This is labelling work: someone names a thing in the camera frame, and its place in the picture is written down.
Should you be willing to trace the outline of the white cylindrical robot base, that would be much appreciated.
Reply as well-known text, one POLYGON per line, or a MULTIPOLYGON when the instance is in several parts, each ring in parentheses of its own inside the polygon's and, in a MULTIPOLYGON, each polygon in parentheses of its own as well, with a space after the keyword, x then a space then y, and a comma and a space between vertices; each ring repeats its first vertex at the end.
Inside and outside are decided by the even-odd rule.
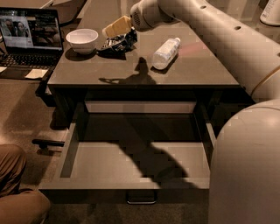
POLYGON ((280 0, 269 0, 260 16, 266 25, 280 25, 280 0))

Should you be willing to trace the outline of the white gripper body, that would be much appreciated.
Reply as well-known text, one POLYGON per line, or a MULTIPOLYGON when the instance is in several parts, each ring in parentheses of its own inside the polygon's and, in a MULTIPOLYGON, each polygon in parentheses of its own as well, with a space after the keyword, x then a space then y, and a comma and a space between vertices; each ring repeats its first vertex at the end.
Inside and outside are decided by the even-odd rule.
POLYGON ((141 0, 130 9, 130 19, 139 32, 147 32, 160 25, 172 24, 174 19, 165 14, 158 5, 158 0, 141 0))

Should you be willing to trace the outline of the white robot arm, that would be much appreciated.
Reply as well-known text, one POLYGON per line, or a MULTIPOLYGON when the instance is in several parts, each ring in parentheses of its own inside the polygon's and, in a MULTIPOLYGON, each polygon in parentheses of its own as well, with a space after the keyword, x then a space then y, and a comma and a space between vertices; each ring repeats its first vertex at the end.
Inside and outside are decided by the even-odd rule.
POLYGON ((208 224, 280 224, 280 46, 207 0, 140 0, 103 29, 111 38, 181 21, 253 105, 220 130, 211 158, 208 224))

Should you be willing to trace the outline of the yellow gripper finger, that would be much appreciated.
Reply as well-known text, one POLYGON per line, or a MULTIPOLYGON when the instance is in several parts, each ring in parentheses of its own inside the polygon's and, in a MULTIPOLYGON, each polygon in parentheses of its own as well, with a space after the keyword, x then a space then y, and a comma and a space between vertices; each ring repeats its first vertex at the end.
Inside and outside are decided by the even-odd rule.
POLYGON ((115 22, 102 29, 105 38, 113 38, 130 32, 132 27, 131 19, 127 16, 118 18, 115 22))

